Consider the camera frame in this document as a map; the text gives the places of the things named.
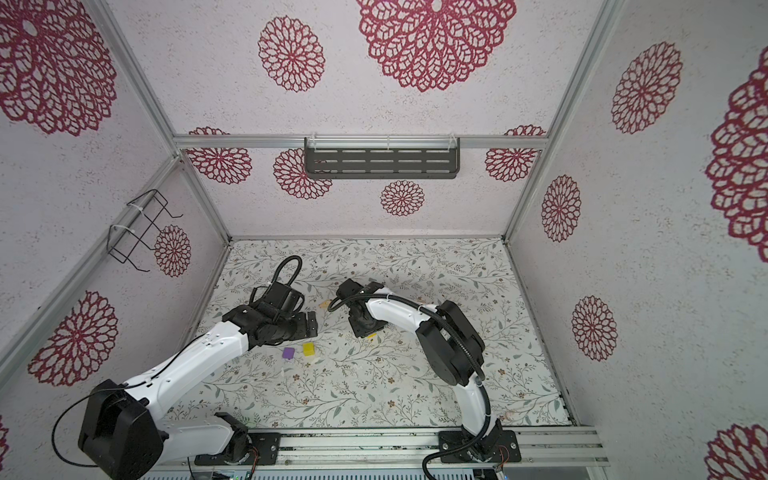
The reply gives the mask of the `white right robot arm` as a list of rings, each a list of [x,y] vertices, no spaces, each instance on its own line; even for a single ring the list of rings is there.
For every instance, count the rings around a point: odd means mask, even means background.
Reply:
[[[435,375],[452,387],[468,438],[479,444],[498,439],[500,422],[492,416],[483,385],[485,343],[456,303],[420,304],[381,283],[363,286],[348,279],[338,287],[329,310],[343,306],[349,309],[348,320],[358,338],[387,325],[414,334]]]

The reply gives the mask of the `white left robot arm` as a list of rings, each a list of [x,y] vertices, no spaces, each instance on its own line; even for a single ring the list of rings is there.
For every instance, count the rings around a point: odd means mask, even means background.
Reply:
[[[316,337],[316,314],[303,302],[300,292],[273,284],[157,366],[122,384],[100,383],[87,398],[79,449],[111,479],[139,479],[158,463],[182,458],[245,461],[252,442],[233,415],[167,422],[166,414],[206,376],[254,348]]]

